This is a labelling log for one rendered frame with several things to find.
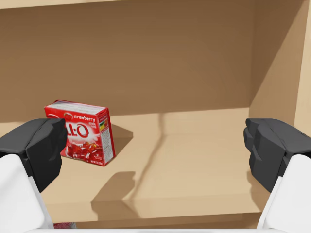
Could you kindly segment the pale wooden shelf unit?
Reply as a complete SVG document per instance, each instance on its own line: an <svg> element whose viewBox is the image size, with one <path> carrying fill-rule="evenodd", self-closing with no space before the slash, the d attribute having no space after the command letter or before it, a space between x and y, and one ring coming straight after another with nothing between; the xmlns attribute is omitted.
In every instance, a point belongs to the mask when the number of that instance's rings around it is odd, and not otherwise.
<svg viewBox="0 0 311 233"><path fill-rule="evenodd" d="M0 0L0 136L67 100L107 107L116 158L42 193L79 228L254 228L247 118L311 136L311 0Z"/></svg>

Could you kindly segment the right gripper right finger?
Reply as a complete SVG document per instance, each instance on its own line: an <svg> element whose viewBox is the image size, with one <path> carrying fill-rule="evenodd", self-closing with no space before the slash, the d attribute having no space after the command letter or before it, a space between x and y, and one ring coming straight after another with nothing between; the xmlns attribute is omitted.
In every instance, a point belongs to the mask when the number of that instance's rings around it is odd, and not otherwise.
<svg viewBox="0 0 311 233"><path fill-rule="evenodd" d="M270 192L258 229L311 229L311 137L272 118L243 130L252 176Z"/></svg>

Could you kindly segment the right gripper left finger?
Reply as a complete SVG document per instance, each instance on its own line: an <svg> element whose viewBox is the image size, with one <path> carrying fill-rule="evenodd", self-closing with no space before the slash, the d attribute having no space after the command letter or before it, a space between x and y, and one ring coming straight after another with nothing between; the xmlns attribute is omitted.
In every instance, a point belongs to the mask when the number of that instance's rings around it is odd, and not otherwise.
<svg viewBox="0 0 311 233"><path fill-rule="evenodd" d="M53 229L41 192L59 175L64 119L34 119L0 137L0 229Z"/></svg>

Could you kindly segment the red carton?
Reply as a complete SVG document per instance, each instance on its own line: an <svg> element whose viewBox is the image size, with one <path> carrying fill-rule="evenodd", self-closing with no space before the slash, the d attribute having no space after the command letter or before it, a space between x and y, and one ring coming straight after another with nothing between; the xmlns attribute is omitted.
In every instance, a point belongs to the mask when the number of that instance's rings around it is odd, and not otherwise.
<svg viewBox="0 0 311 233"><path fill-rule="evenodd" d="M47 118L63 118L68 131L63 157L105 166L116 157L109 109L65 100L44 107Z"/></svg>

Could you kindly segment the red and white can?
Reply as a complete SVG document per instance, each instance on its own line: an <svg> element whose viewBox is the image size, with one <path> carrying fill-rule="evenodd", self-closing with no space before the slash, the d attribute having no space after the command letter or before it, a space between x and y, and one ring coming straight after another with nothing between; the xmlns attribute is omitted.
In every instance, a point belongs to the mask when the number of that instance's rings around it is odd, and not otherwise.
<svg viewBox="0 0 311 233"><path fill-rule="evenodd" d="M74 222L54 223L53 226L55 229L76 229Z"/></svg>

